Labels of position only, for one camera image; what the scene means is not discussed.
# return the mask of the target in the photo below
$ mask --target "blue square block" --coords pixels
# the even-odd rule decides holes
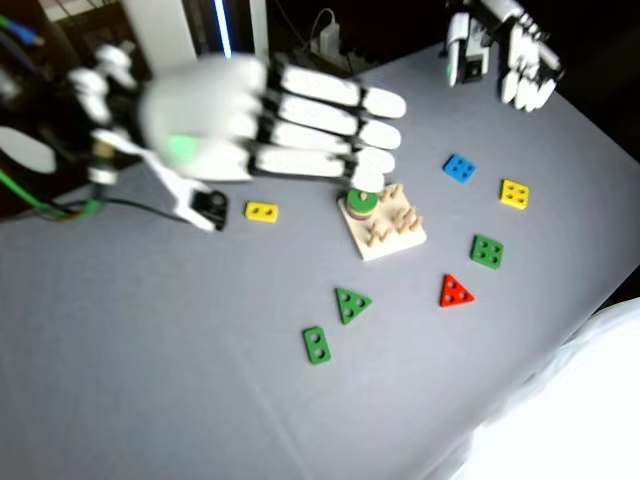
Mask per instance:
[[[460,155],[452,155],[449,161],[444,164],[444,171],[464,185],[476,171],[476,166]]]

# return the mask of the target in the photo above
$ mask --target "blue light strip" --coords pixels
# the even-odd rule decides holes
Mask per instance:
[[[214,0],[216,5],[216,15],[218,17],[218,28],[220,29],[220,38],[222,38],[222,50],[224,56],[231,57],[231,42],[229,41],[229,31],[227,30],[227,17],[224,14],[224,5],[222,0]]]

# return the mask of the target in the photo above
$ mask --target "green light on robotic hand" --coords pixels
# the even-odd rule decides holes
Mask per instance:
[[[172,135],[169,139],[169,150],[176,160],[188,162],[196,156],[198,139],[189,135]]]

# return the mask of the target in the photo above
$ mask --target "white robotic hand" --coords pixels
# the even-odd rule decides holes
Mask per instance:
[[[140,126],[146,146],[185,178],[316,177],[379,192],[401,137],[377,118],[405,111],[400,96],[378,88],[249,55],[211,56],[155,80]]]
[[[447,34],[449,85],[488,72],[489,44],[500,44],[501,99],[531,112],[549,99],[562,76],[558,56],[540,28],[514,0],[459,0]]]

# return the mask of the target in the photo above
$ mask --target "wooden peg board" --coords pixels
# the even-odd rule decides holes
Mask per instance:
[[[396,185],[386,187],[386,189],[392,189],[391,191],[395,188]],[[338,206],[347,222],[353,241],[356,243],[365,262],[418,246],[427,240],[427,234],[422,226],[418,227],[415,232],[408,231],[404,235],[400,235],[395,227],[394,221],[398,214],[404,213],[411,208],[404,191],[399,191],[395,198],[387,198],[385,201],[382,201],[382,195],[380,198],[381,201],[378,202],[378,206],[366,220],[352,218],[347,212],[345,198],[338,200]],[[374,222],[377,231],[385,232],[388,228],[391,228],[391,233],[384,242],[378,242],[369,247],[367,245],[370,238],[369,229]]]

